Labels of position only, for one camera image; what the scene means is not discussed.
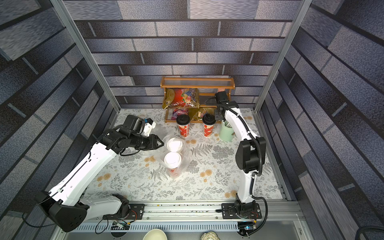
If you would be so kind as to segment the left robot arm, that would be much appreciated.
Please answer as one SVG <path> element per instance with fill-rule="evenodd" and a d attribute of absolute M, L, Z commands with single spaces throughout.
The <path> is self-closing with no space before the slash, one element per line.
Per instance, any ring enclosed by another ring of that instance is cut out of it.
<path fill-rule="evenodd" d="M 75 230 L 84 221 L 96 217 L 122 220 L 130 214 L 129 201 L 120 194 L 85 200 L 81 196 L 104 166 L 127 148 L 139 151 L 156 150 L 164 142 L 154 134 L 144 136 L 119 125 L 106 130 L 81 162 L 50 191 L 36 195 L 45 215 L 64 232 Z"/>

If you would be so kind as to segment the translucent plastic carrier bag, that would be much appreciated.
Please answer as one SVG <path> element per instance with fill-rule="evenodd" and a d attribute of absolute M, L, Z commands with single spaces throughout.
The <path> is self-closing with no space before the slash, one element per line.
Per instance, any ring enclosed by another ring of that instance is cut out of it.
<path fill-rule="evenodd" d="M 164 146 L 156 150 L 155 160 L 167 169 L 172 179 L 178 178 L 190 164 L 192 152 L 186 141 L 168 134 L 163 140 Z"/>

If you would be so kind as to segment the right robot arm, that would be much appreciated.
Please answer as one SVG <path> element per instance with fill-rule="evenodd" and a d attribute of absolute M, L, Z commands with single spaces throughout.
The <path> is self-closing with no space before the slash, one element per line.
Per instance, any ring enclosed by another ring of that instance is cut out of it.
<path fill-rule="evenodd" d="M 241 184 L 235 200 L 236 214 L 241 218 L 255 213 L 257 197 L 253 188 L 255 180 L 263 173 L 266 158 L 266 140 L 254 133 L 241 114 L 239 105 L 230 101 L 226 92 L 215 94 L 215 117 L 230 124 L 240 140 L 235 160 L 242 171 Z"/>

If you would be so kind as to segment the red floral milk tea cup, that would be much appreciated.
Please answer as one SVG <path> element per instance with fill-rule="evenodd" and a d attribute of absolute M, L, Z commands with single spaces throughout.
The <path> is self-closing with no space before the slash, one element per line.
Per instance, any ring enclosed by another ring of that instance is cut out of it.
<path fill-rule="evenodd" d="M 184 142 L 182 139 L 174 137 L 167 141 L 166 146 L 170 152 L 180 152 L 184 147 Z"/>

